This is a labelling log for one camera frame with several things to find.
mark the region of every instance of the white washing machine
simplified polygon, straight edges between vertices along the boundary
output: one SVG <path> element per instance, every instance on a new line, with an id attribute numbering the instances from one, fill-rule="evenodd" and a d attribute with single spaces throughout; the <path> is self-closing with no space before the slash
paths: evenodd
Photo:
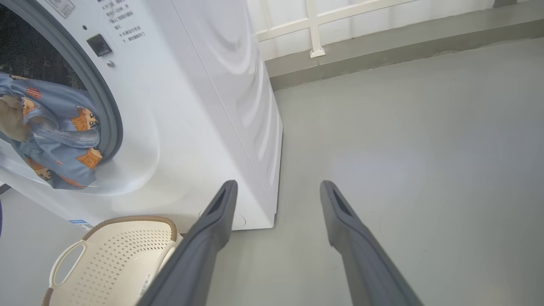
<path id="1" fill-rule="evenodd" d="M 160 215 L 186 232 L 235 179 L 233 229 L 274 226 L 283 126 L 244 0 L 0 3 L 98 104 L 104 156 L 91 186 L 52 189 L 0 140 L 0 180 L 82 227 Z"/>

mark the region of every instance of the basket rim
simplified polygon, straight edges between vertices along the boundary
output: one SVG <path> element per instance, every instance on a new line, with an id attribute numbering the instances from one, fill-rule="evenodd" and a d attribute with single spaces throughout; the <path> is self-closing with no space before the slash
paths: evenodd
<path id="1" fill-rule="evenodd" d="M 163 222 L 170 226 L 170 240 L 177 241 L 177 227 L 176 224 L 174 224 L 174 221 L 166 218 L 166 217 L 159 217 L 159 216 L 129 216 L 129 217 L 119 217 L 119 218 L 113 218 L 108 219 L 106 221 L 98 223 L 97 226 L 93 227 L 90 231 L 88 231 L 81 240 L 87 240 L 89 239 L 94 233 L 96 233 L 101 228 L 105 227 L 106 225 L 115 224 L 115 223 L 123 223 L 123 222 L 134 222 L 134 221 L 152 221 L 152 222 Z"/>

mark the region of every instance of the white plastic basket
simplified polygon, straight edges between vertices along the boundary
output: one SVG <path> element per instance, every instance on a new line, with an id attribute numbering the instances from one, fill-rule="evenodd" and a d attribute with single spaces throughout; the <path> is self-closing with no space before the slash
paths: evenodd
<path id="1" fill-rule="evenodd" d="M 42 306 L 134 306 L 181 242 L 164 217 L 134 216 L 100 223 L 59 256 Z M 64 280 L 55 275 L 68 253 L 83 251 Z"/>

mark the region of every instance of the gray floor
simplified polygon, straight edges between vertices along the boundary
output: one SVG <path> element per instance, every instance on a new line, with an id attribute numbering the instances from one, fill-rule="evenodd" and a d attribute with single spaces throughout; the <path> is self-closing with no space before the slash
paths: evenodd
<path id="1" fill-rule="evenodd" d="M 540 305 L 544 39 L 277 91 L 276 227 L 234 232 L 208 305 L 350 305 L 334 181 L 426 305 Z"/>
<path id="2" fill-rule="evenodd" d="M 53 214 L 14 189 L 0 195 L 0 299 L 2 306 L 41 305 L 49 273 L 59 254 L 85 231 Z M 61 265 L 66 275 L 70 261 Z"/>

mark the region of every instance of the clothes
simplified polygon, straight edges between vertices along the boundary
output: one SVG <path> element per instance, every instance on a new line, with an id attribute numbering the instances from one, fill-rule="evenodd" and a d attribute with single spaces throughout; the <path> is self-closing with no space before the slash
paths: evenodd
<path id="1" fill-rule="evenodd" d="M 23 123 L 23 109 L 14 96 L 0 96 L 0 132 L 19 142 L 27 140 L 29 130 Z"/>
<path id="2" fill-rule="evenodd" d="M 0 73 L 0 96 L 13 96 L 22 109 L 28 138 L 8 141 L 36 174 L 53 188 L 81 189 L 95 180 L 102 159 L 96 108 L 89 93 L 68 86 Z"/>

